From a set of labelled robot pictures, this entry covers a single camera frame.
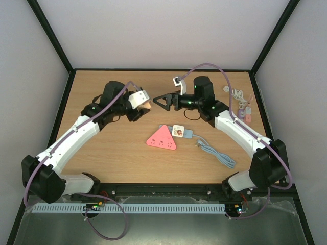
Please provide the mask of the pink triangular power strip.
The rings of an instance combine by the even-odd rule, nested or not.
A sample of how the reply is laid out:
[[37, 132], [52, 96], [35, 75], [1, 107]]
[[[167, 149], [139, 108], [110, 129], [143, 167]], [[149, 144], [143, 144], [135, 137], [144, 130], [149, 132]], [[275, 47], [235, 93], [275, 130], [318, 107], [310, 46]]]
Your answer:
[[176, 150], [175, 141], [167, 125], [161, 126], [147, 141], [146, 145], [165, 150]]

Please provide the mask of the beige dragon cube plug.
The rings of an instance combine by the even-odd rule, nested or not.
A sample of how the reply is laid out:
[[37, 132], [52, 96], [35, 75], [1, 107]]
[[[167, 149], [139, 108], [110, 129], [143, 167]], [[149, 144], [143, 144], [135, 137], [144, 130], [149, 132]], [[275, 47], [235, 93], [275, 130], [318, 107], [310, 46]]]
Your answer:
[[150, 110], [151, 109], [151, 103], [150, 101], [147, 101], [147, 102], [144, 102], [142, 103], [141, 105], [138, 106], [138, 110], [141, 111], [143, 109], [147, 109], [147, 110]]

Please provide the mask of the white cube plug red pattern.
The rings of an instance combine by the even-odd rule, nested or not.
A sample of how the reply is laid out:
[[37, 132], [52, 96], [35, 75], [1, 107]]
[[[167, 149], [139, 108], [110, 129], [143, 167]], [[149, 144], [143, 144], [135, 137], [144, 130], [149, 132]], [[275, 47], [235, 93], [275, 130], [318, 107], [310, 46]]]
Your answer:
[[182, 125], [173, 125], [172, 136], [182, 138], [184, 136], [185, 127]]

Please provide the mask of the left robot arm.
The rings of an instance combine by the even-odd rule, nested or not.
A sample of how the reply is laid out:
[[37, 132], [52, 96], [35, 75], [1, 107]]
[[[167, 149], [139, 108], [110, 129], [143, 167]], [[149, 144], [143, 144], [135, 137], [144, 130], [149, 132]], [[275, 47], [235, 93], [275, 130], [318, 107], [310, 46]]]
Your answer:
[[148, 93], [129, 81], [123, 84], [109, 81], [104, 91], [84, 107], [74, 124], [51, 146], [33, 157], [27, 155], [22, 163], [22, 180], [25, 187], [23, 201], [29, 206], [32, 193], [48, 204], [63, 195], [89, 194], [99, 180], [89, 173], [64, 175], [62, 171], [72, 156], [93, 136], [101, 132], [114, 118], [127, 117], [135, 122], [150, 112]]

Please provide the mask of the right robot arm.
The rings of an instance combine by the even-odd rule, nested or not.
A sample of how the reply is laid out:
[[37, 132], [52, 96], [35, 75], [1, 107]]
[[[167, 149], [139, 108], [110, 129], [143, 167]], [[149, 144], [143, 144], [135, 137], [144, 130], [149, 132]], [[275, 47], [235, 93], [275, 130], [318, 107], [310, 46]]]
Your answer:
[[185, 92], [186, 84], [174, 78], [180, 92], [171, 92], [154, 98], [153, 102], [169, 111], [174, 107], [199, 112], [200, 118], [224, 132], [240, 145], [251, 158], [248, 171], [238, 172], [222, 182], [223, 195], [234, 200], [249, 188], [267, 189], [285, 176], [290, 176], [286, 146], [281, 140], [272, 141], [239, 120], [227, 105], [217, 100], [213, 84], [207, 76], [193, 80], [194, 92]]

